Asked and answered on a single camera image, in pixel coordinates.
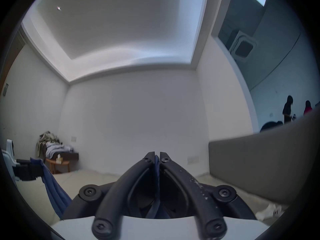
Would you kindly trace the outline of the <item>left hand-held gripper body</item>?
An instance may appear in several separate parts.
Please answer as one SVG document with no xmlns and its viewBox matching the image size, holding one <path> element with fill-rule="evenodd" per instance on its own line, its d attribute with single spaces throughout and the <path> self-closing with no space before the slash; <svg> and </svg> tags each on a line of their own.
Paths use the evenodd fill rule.
<svg viewBox="0 0 320 240">
<path fill-rule="evenodd" d="M 6 150 L 2 150 L 5 165 L 13 182 L 34 181 L 42 177 L 42 166 L 33 164 L 30 160 L 14 158 L 14 143 L 7 139 Z"/>
</svg>

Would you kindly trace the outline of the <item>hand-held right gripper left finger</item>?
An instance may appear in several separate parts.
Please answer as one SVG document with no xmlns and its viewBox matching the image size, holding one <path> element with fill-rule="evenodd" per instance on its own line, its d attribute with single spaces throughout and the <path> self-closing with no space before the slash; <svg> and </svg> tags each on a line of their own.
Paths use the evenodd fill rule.
<svg viewBox="0 0 320 240">
<path fill-rule="evenodd" d="M 157 218 L 155 152 L 148 152 L 115 182 L 83 186 L 66 208 L 62 221 L 92 216 L 91 232 L 96 238 L 115 238 L 122 216 Z"/>
</svg>

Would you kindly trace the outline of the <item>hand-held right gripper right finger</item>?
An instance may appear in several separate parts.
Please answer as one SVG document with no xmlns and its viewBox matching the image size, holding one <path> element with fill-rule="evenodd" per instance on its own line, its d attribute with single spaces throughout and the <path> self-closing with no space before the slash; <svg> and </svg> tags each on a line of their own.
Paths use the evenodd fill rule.
<svg viewBox="0 0 320 240">
<path fill-rule="evenodd" d="M 227 224 L 223 217 L 256 221 L 253 211 L 229 185 L 200 183 L 187 170 L 160 152 L 160 174 L 165 175 L 182 193 L 186 207 L 182 215 L 194 214 L 203 238 L 223 238 Z"/>
</svg>

